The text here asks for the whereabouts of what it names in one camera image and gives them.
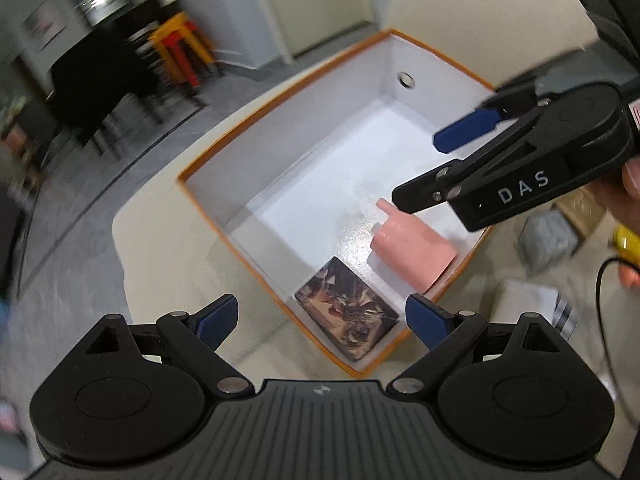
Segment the person right hand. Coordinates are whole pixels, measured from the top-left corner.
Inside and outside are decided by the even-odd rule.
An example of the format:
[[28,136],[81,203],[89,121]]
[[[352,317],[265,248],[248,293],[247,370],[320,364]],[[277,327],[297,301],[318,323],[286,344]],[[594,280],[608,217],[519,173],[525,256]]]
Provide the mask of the person right hand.
[[[620,224],[639,236],[639,157],[628,159],[620,176],[600,177],[588,185],[596,201],[608,210]],[[618,277],[626,288],[639,288],[639,266],[621,264]]]

